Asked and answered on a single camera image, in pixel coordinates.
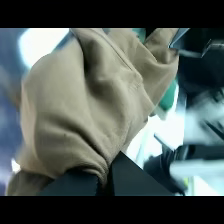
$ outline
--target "beige jacket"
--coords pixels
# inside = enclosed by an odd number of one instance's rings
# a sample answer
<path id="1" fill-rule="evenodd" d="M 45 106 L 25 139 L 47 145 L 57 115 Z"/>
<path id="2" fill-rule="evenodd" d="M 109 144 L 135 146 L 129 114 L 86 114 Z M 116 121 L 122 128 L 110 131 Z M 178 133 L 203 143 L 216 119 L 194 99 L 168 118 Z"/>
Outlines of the beige jacket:
<path id="1" fill-rule="evenodd" d="M 22 170 L 7 195 L 35 195 L 73 167 L 105 185 L 177 73 L 168 49 L 177 28 L 156 29 L 144 45 L 129 29 L 71 30 L 76 38 L 41 58 L 22 84 Z"/>

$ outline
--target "white light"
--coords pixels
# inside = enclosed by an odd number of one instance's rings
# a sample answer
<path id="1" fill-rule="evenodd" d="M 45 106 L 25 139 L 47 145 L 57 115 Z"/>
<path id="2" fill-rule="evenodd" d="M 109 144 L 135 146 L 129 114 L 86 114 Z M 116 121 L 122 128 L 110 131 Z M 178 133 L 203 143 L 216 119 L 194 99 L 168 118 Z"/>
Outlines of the white light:
<path id="1" fill-rule="evenodd" d="M 12 171 L 17 173 L 20 171 L 20 165 L 14 159 L 11 159 Z"/>
<path id="2" fill-rule="evenodd" d="M 19 39 L 22 59 L 31 68 L 41 57 L 51 53 L 68 34 L 69 28 L 30 28 Z"/>

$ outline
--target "beige fabric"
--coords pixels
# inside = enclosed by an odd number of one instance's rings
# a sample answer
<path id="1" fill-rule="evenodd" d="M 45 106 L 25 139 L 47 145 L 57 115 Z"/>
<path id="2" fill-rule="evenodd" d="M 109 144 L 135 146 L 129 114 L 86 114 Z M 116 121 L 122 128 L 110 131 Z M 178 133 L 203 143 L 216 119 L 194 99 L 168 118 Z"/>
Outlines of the beige fabric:
<path id="1" fill-rule="evenodd" d="M 47 181 L 38 176 L 41 184 L 33 187 L 32 173 L 55 179 L 73 167 L 96 174 L 104 185 L 111 162 L 144 127 L 176 75 L 178 55 L 167 47 L 176 28 L 157 29 L 144 45 L 129 29 L 108 35 L 71 30 L 77 39 L 41 58 L 23 82 L 22 171 L 8 195 L 41 190 Z"/>

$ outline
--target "tan cloth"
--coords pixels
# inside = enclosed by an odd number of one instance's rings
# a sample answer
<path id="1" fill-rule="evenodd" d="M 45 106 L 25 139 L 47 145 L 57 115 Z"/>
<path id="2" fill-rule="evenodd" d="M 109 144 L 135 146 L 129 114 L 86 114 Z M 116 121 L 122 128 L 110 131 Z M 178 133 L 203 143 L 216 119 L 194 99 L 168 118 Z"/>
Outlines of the tan cloth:
<path id="1" fill-rule="evenodd" d="M 176 75 L 178 55 L 167 47 L 176 28 L 156 29 L 144 45 L 130 29 L 71 30 L 77 39 L 41 58 L 22 85 L 22 171 L 8 195 L 35 195 L 73 167 L 104 185 Z"/>

